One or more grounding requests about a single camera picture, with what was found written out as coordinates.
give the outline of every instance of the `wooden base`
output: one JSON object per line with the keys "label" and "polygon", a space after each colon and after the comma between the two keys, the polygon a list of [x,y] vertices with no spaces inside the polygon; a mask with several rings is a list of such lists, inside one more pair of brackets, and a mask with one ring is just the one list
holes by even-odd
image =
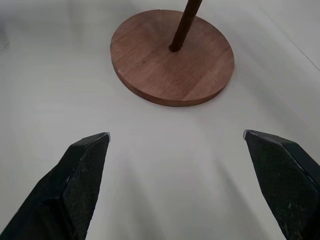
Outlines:
{"label": "wooden base", "polygon": [[226,38],[196,17],[178,52],[171,44],[182,12],[151,10],[127,19],[111,40],[111,60],[122,83],[150,102],[185,107],[218,95],[235,68]]}

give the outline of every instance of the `wood grain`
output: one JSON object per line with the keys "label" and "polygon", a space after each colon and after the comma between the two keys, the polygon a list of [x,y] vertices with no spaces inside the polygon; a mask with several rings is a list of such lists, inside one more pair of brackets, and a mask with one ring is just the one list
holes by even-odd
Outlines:
{"label": "wood grain", "polygon": [[111,60],[122,83],[141,98],[164,106],[209,101],[228,84],[235,68],[226,38],[199,17],[181,50],[169,50],[182,14],[173,10],[139,13],[122,23],[111,39]]}

